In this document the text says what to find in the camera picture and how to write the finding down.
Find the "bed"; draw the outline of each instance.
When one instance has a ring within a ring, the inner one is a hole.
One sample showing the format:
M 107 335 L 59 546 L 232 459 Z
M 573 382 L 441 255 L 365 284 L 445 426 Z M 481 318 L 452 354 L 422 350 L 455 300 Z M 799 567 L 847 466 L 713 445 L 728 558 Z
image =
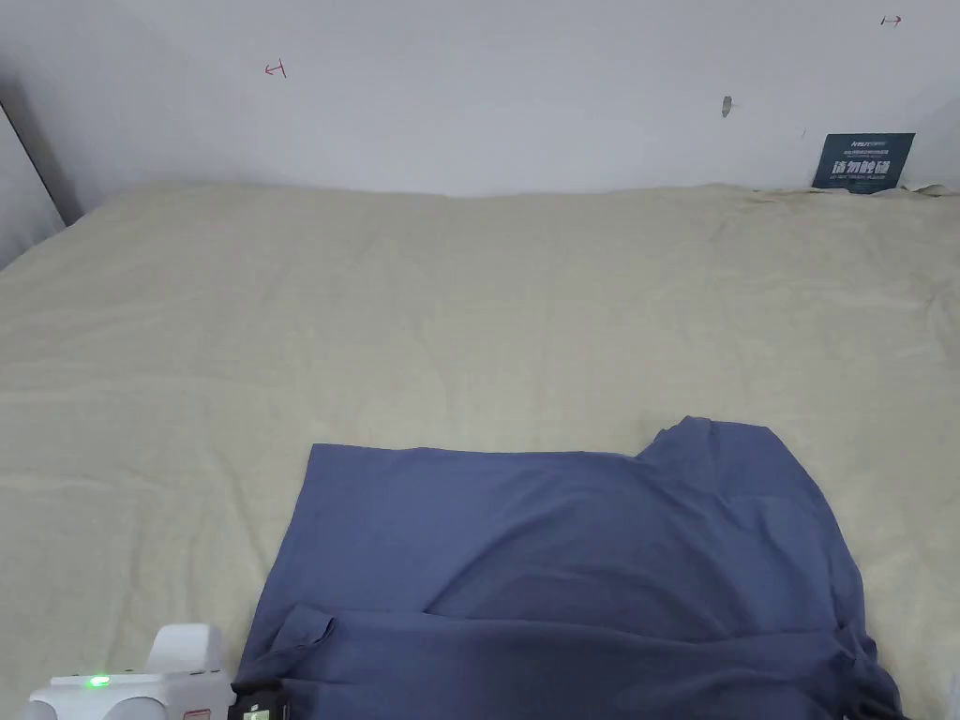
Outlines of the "bed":
M 827 496 L 907 714 L 960 672 L 960 199 L 171 187 L 0 273 L 0 696 L 236 661 L 312 443 L 636 454 L 771 427 Z

